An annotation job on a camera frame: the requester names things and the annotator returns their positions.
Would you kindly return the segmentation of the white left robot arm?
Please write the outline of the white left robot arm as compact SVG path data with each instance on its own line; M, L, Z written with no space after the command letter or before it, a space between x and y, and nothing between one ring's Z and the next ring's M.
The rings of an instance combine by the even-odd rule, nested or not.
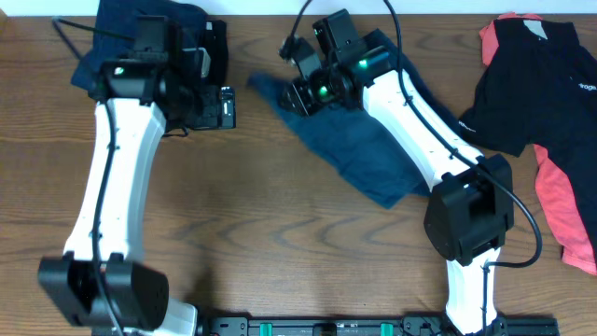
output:
M197 37L163 17L142 19L132 48L93 75L95 142L76 224L37 279L66 321L96 335L200 335L199 310L146 267L144 213L151 168L170 131L232 129L232 88L207 82Z

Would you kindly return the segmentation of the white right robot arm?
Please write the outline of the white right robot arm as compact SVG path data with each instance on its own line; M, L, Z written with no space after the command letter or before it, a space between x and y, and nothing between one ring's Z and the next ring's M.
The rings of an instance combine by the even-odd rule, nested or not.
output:
M334 103L355 105L394 137L431 193L423 226L447 263L451 331L504 334L490 265L513 226L512 201L496 186L511 178L505 159L485 158L464 141L400 68L401 55L359 36L347 10L312 28L319 49L291 34L279 50L300 73L285 89L283 107L311 117Z

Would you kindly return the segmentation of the blue shorts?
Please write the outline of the blue shorts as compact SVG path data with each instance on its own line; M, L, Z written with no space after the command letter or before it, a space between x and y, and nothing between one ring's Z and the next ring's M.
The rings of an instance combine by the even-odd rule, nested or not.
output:
M362 194L386 209L410 194L431 195L416 165L377 120L362 110L340 106L302 118L279 105L287 85L263 72L247 80L247 86L258 92L306 148Z

